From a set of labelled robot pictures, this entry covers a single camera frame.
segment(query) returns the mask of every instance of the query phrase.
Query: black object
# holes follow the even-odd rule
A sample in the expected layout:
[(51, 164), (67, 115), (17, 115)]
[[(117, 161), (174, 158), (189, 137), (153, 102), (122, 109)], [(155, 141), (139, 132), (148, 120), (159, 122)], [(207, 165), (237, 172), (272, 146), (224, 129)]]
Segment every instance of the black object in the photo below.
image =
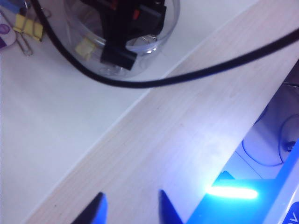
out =
[(105, 224), (107, 208), (105, 195), (99, 193), (72, 224)]
[(81, 1), (100, 14), (106, 40), (101, 56), (104, 63), (132, 69), (137, 54), (126, 49), (127, 41), (149, 34), (158, 35), (164, 26), (165, 0)]
[(204, 68), (198, 71), (186, 73), (183, 75), (168, 77), (158, 80), (150, 80), (144, 82), (131, 82), (131, 81), (121, 81), (111, 78), (107, 78), (102, 74), (97, 74), (83, 64), (81, 64), (61, 43), (55, 32), (53, 31), (51, 25), (48, 22), (47, 17), (42, 11), (42, 7), (38, 0), (31, 0), (31, 4), (37, 14), (37, 17), (41, 21), (41, 24), (44, 27), (44, 30), (47, 32), (50, 40), (56, 49), (71, 63), (76, 69), (82, 72), (83, 75), (93, 79), (94, 81), (122, 88), (133, 88), (133, 89), (144, 89), (144, 88), (153, 88), (161, 87), (173, 84), (179, 84), (183, 82), (192, 81), (195, 79), (200, 79), (208, 76), (212, 76), (230, 69), (237, 68), (239, 66), (245, 65), (247, 63), (253, 62), (262, 57), (268, 56), (276, 51), (279, 51), (292, 43), (295, 43), (299, 40), (299, 28), (292, 31), (291, 33), (283, 36), (282, 38), (271, 42), (261, 48), (258, 48), (254, 51), (251, 51), (247, 54), (241, 55), (239, 57), (230, 59), (228, 61), (222, 62), (220, 64), (213, 65), (208, 68)]
[(159, 192), (159, 218), (161, 224), (183, 224), (165, 191)]
[(295, 141), (290, 141), (285, 144), (286, 150), (290, 153), (294, 147), (295, 147), (296, 142)]

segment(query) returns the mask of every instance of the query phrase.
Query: blue electronic device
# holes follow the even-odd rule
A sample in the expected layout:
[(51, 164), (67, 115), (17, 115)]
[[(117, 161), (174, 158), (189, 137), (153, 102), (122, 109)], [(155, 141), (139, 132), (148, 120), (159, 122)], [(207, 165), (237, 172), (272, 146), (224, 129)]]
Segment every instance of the blue electronic device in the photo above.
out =
[(234, 180), (221, 176), (187, 224), (298, 224), (299, 144), (275, 179)]

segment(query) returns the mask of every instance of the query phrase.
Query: white desk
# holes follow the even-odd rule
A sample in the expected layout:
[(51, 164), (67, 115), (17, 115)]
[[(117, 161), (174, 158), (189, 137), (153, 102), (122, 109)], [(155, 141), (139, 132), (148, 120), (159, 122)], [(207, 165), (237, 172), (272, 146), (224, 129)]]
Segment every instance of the white desk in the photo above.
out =
[[(168, 74), (253, 2), (184, 1), (178, 27), (142, 77)], [(270, 2), (260, 1), (208, 38), (173, 73), (237, 56), (293, 30), (297, 2)], [(56, 28), (63, 26), (61, 2), (46, 4)], [(159, 188), (186, 220), (295, 64), (299, 49), (295, 44), (226, 75), (149, 92), (89, 80), (47, 37), (31, 45), (30, 58), (16, 46), (1, 55), (1, 220), (10, 224), (70, 223), (99, 191), (107, 193), (109, 224), (157, 223)], [(286, 55), (281, 65), (271, 63)], [(280, 73), (272, 77), (274, 71)]]

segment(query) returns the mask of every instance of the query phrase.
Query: purple object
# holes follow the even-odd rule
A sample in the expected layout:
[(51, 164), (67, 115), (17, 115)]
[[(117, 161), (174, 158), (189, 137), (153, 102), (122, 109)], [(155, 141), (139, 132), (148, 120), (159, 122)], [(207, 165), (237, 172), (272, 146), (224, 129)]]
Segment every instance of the purple object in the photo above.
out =
[(0, 24), (0, 34), (8, 34), (10, 31), (10, 28), (6, 24)]
[(6, 43), (2, 40), (2, 38), (0, 37), (0, 49), (3, 47), (6, 47)]

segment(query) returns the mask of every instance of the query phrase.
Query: blue tool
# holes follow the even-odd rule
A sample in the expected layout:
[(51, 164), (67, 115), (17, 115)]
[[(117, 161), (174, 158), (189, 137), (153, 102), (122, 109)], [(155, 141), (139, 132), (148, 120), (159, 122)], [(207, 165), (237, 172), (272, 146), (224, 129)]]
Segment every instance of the blue tool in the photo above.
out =
[(26, 6), (24, 0), (0, 0), (0, 5), (15, 14), (25, 14)]
[(105, 224), (107, 210), (106, 196), (99, 193), (72, 224)]

